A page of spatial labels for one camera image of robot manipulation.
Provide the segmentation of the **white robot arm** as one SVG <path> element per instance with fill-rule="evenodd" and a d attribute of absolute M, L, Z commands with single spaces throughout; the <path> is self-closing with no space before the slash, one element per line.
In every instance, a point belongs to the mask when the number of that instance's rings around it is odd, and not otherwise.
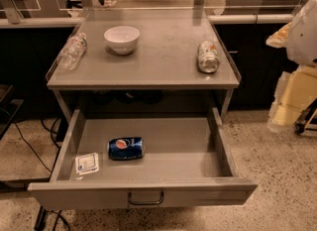
<path fill-rule="evenodd" d="M 298 64 L 294 72 L 284 71 L 278 79 L 269 109 L 267 127 L 281 132 L 292 127 L 317 98 L 317 0 L 308 0 L 266 44 L 286 48 L 287 58 Z"/>

